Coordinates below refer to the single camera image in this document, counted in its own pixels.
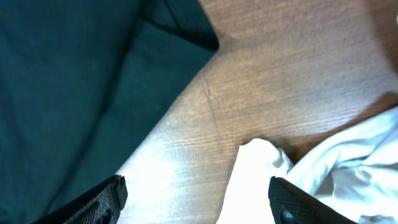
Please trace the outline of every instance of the dark green cloth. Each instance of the dark green cloth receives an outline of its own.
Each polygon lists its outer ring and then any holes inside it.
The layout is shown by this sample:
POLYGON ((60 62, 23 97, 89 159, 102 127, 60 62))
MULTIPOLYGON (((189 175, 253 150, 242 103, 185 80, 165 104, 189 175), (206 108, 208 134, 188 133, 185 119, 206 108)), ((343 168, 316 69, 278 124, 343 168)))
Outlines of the dark green cloth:
POLYGON ((0 223, 114 174, 217 48, 194 0, 0 0, 0 223))

